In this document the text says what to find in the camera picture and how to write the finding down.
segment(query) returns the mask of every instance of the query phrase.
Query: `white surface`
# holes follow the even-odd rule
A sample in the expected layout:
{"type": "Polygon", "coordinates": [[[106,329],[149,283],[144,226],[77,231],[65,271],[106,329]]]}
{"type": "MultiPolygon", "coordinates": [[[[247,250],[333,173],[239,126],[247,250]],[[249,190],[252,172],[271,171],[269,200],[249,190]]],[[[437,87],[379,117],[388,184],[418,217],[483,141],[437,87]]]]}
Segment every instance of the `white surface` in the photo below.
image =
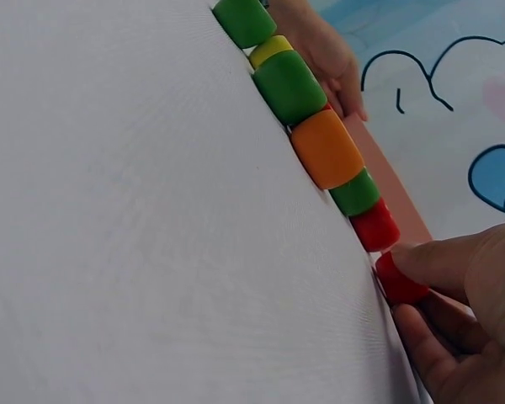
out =
{"type": "Polygon", "coordinates": [[[201,2],[0,0],[0,404],[416,400],[248,74],[201,2]]]}
{"type": "Polygon", "coordinates": [[[406,56],[381,56],[367,73],[369,128],[434,237],[505,222],[503,213],[470,191],[467,179],[480,152],[505,143],[505,121],[483,103],[484,84],[491,78],[505,80],[505,45],[487,40],[460,42],[433,75],[434,90],[453,112],[432,97],[423,71],[406,56]],[[398,88],[405,114],[396,111],[398,88]]]}

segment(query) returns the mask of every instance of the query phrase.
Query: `green bead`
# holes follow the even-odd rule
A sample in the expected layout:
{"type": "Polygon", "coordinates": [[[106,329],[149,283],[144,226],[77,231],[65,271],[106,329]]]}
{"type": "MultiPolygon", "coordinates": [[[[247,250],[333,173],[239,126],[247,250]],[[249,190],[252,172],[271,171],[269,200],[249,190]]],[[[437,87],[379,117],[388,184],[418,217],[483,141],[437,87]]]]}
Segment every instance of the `green bead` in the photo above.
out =
{"type": "Polygon", "coordinates": [[[240,49],[260,45],[277,29],[277,24],[258,0],[220,0],[212,11],[240,49]]]}
{"type": "Polygon", "coordinates": [[[286,50],[267,59],[252,79],[284,125],[297,125],[327,104],[322,87],[295,50],[286,50]]]}
{"type": "Polygon", "coordinates": [[[348,183],[329,192],[345,216],[361,215],[380,200],[380,191],[366,168],[348,183]]]}

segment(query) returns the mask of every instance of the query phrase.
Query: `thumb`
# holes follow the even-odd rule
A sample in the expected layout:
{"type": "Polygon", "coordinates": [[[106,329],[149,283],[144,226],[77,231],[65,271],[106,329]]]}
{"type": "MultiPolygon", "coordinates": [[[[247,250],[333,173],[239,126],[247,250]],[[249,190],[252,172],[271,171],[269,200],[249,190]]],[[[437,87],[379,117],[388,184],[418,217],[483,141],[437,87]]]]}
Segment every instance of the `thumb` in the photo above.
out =
{"type": "Polygon", "coordinates": [[[477,234],[415,247],[397,245],[391,254],[399,270],[414,282],[466,303],[465,276],[481,239],[477,234]]]}

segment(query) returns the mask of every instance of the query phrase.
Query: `hand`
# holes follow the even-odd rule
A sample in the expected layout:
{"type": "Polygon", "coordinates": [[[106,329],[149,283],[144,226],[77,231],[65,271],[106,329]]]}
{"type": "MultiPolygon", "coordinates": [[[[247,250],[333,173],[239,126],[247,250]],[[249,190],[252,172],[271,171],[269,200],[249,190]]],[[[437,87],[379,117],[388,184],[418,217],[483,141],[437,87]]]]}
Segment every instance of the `hand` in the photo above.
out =
{"type": "Polygon", "coordinates": [[[505,403],[505,225],[418,247],[396,247],[410,279],[438,291],[393,311],[434,402],[505,403]],[[445,299],[468,305],[475,317],[445,299]]]}
{"type": "Polygon", "coordinates": [[[279,34],[303,57],[337,114],[344,118],[357,113],[368,120],[357,58],[338,32],[305,4],[296,10],[287,2],[272,2],[268,10],[279,34]]]}

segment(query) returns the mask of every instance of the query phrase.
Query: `white board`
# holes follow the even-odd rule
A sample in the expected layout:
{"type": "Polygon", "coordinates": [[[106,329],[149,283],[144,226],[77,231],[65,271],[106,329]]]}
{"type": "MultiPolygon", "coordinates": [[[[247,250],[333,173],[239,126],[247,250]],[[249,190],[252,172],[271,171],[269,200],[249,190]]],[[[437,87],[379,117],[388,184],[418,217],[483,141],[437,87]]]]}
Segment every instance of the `white board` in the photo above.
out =
{"type": "Polygon", "coordinates": [[[417,401],[248,69],[201,1],[0,0],[0,404],[417,401]]]}

